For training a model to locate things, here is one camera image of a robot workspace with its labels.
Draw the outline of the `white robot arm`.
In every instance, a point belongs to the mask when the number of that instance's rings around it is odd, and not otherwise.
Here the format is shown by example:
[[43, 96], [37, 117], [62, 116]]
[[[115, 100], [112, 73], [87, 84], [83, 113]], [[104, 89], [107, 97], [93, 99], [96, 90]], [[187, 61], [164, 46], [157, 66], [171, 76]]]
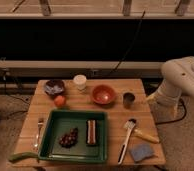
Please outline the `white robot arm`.
[[186, 93], [194, 98], [194, 56], [166, 61], [161, 66], [161, 74], [162, 83], [147, 100], [155, 100], [176, 117], [181, 94]]

